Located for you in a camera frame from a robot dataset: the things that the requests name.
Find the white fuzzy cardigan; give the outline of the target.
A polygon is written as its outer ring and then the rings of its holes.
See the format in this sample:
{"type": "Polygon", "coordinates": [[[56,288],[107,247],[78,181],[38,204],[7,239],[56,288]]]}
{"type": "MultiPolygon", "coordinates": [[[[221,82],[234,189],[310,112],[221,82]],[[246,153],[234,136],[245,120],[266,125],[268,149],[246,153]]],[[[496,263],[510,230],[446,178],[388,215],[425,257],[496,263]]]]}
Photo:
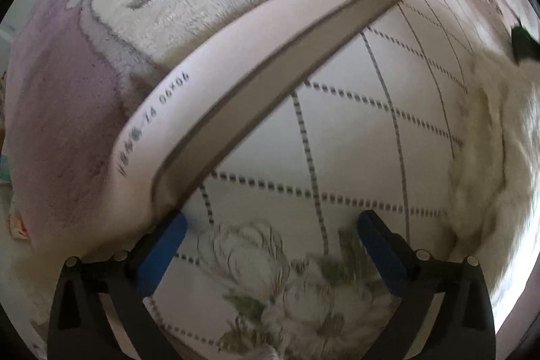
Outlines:
{"type": "Polygon", "coordinates": [[[473,58],[447,221],[491,293],[526,283],[539,253],[539,65],[473,58]]]}

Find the floral quilted bed cover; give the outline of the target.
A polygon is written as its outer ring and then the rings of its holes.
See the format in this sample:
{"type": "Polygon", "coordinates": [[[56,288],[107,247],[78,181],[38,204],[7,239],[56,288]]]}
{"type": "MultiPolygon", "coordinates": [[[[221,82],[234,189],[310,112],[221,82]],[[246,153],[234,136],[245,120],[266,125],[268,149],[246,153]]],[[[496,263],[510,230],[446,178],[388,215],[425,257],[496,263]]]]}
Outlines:
{"type": "Polygon", "coordinates": [[[447,221],[451,176],[473,58],[516,64],[511,18],[496,0],[36,0],[2,166],[44,357],[65,261],[123,258],[178,210],[143,302],[180,359],[366,359],[401,299],[362,212],[420,258],[481,266],[447,221]]]}

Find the dark green garment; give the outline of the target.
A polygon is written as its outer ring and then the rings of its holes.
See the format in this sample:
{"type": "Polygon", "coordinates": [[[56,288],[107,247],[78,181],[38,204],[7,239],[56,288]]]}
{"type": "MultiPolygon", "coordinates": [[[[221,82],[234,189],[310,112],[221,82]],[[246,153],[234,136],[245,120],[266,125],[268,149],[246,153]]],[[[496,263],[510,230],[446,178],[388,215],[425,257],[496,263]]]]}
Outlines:
{"type": "Polygon", "coordinates": [[[540,61],[540,45],[523,26],[513,27],[511,37],[516,64],[524,60],[540,61]]]}

